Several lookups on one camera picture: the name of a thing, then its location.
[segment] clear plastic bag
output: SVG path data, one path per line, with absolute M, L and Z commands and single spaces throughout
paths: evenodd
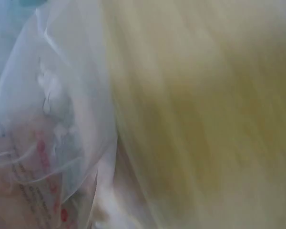
M 85 229 L 117 134 L 97 0 L 29 19 L 0 79 L 0 229 Z

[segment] light blue surface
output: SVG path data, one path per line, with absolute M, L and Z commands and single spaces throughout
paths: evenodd
M 44 0 L 0 0 L 0 75 L 26 20 Z

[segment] plastic bag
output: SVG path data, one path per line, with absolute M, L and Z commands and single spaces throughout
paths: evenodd
M 85 229 L 117 134 L 97 0 L 56 0 L 20 33 L 0 79 L 0 229 Z

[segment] yellow fabric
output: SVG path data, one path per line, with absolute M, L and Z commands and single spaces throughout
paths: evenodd
M 286 229 L 286 0 L 103 0 L 122 141 L 159 228 Z

